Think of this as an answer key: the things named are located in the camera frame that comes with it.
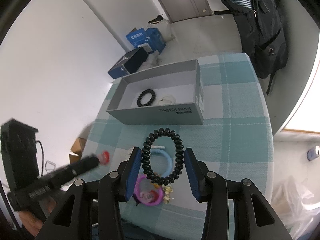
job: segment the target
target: white plastic bag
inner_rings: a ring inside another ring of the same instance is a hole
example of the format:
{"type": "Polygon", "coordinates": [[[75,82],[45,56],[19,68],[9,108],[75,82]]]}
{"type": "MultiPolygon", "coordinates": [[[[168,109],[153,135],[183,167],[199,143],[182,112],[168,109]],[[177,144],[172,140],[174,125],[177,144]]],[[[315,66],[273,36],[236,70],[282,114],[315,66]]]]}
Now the white plastic bag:
{"type": "Polygon", "coordinates": [[[175,38],[175,36],[172,34],[170,23],[166,19],[163,19],[156,24],[149,23],[148,28],[157,28],[160,31],[164,42],[171,41],[175,38]]]}
{"type": "Polygon", "coordinates": [[[293,240],[306,230],[320,213],[320,203],[310,204],[314,195],[292,176],[272,194],[271,206],[284,223],[293,240]]]}

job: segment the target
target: blue cardboard box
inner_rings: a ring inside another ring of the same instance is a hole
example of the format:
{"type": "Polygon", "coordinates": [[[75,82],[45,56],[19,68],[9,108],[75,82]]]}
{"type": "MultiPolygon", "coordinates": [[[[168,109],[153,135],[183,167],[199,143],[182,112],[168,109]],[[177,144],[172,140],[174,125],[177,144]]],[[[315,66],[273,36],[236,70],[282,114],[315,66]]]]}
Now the blue cardboard box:
{"type": "Polygon", "coordinates": [[[148,54],[154,53],[156,50],[159,54],[165,47],[165,42],[157,28],[148,28],[146,31],[141,28],[134,30],[126,35],[126,38],[136,48],[144,48],[148,54]]]}
{"type": "Polygon", "coordinates": [[[127,52],[118,60],[116,64],[108,71],[113,78],[123,77],[132,74],[138,70],[148,57],[147,52],[143,48],[134,49],[127,52]]]}

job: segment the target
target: person's hand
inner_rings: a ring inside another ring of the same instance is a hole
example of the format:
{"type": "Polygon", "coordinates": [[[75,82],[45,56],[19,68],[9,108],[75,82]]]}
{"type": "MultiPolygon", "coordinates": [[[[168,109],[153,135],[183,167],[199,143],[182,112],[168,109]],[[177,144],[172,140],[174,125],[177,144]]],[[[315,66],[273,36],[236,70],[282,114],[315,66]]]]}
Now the person's hand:
{"type": "MultiPolygon", "coordinates": [[[[46,206],[49,213],[51,213],[55,205],[56,202],[51,197],[46,199],[46,206]]],[[[18,214],[26,230],[33,236],[36,236],[43,225],[42,221],[28,210],[19,211],[18,214]]]]}

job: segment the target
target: teal checkered tablecloth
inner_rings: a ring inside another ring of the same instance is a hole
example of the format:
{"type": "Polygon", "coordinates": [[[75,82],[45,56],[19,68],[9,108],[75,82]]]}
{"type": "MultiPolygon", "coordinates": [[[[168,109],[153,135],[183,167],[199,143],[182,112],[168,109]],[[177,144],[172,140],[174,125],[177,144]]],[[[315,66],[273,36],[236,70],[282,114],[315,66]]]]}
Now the teal checkered tablecloth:
{"type": "MultiPolygon", "coordinates": [[[[209,170],[225,179],[251,179],[270,201],[273,182],[273,140],[267,106],[249,57],[244,53],[198,58],[204,84],[204,124],[168,125],[180,134],[183,144],[191,147],[209,170]]],[[[95,120],[84,149],[91,153],[110,153],[110,164],[81,176],[85,181],[102,178],[127,160],[127,150],[142,147],[145,137],[160,125],[124,125],[106,112],[117,88],[113,84],[95,120]]],[[[174,145],[159,138],[174,162],[174,145]]],[[[151,155],[152,168],[161,174],[166,169],[163,157],[151,155]]],[[[173,186],[169,204],[136,206],[131,198],[120,203],[122,218],[158,235],[183,240],[201,239],[206,203],[192,196],[185,169],[173,186]]],[[[233,239],[233,205],[229,205],[229,238],[233,239]]]]}

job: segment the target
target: black spiral hair tie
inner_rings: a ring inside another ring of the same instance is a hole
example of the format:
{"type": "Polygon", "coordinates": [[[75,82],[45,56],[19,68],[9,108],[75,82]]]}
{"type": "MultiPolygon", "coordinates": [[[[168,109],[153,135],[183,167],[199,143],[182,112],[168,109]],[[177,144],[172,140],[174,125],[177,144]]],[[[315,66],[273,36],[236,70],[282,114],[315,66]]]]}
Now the black spiral hair tie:
{"type": "Polygon", "coordinates": [[[142,168],[144,169],[143,173],[147,175],[147,179],[151,179],[152,183],[156,183],[160,185],[168,185],[169,183],[173,183],[176,179],[179,178],[179,175],[182,173],[183,169],[183,145],[182,140],[180,139],[180,135],[176,134],[174,130],[170,131],[169,128],[163,129],[160,128],[158,130],[154,130],[153,133],[149,133],[149,137],[146,138],[146,141],[143,143],[142,148],[142,168]],[[153,170],[151,169],[150,165],[150,149],[153,142],[161,137],[161,136],[168,136],[171,138],[176,147],[176,164],[174,171],[167,177],[159,177],[154,174],[153,170]]]}
{"type": "Polygon", "coordinates": [[[139,95],[137,99],[137,106],[139,107],[150,106],[155,101],[155,99],[156,99],[156,93],[152,89],[146,89],[139,95]],[[147,103],[141,104],[141,99],[148,93],[151,94],[151,99],[147,103]]]}

